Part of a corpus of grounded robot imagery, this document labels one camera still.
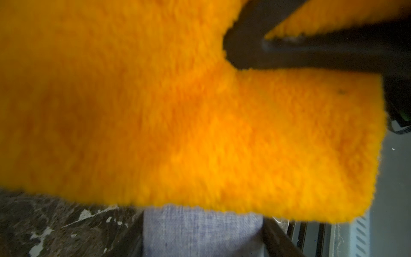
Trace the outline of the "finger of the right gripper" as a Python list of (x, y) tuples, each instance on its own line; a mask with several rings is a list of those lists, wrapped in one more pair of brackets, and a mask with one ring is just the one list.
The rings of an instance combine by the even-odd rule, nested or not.
[(227, 60), (236, 68), (322, 69), (411, 77), (411, 18), (343, 29), (323, 35), (265, 39), (303, 1), (251, 1), (224, 37)]

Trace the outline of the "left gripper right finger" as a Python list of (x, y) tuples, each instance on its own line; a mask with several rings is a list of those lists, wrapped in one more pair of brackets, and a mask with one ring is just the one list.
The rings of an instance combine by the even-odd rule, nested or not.
[(268, 256), (305, 257), (273, 218), (263, 218), (262, 234)]

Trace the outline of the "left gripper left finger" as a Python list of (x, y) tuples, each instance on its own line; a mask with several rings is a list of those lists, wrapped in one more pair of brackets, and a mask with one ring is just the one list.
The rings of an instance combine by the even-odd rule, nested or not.
[(124, 237), (103, 257), (143, 256), (143, 213), (135, 220)]

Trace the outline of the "lavender fabric eyeglass case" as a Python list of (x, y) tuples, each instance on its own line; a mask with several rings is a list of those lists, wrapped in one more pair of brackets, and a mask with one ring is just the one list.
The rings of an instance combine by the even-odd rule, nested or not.
[(262, 257), (263, 217), (168, 205), (143, 213), (145, 257)]

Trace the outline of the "orange microfiber cloth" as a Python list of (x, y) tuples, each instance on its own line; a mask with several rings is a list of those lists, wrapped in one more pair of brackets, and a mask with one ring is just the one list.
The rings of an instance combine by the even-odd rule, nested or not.
[(234, 68), (245, 1), (2, 1), (1, 188), (349, 222), (386, 132), (379, 75)]

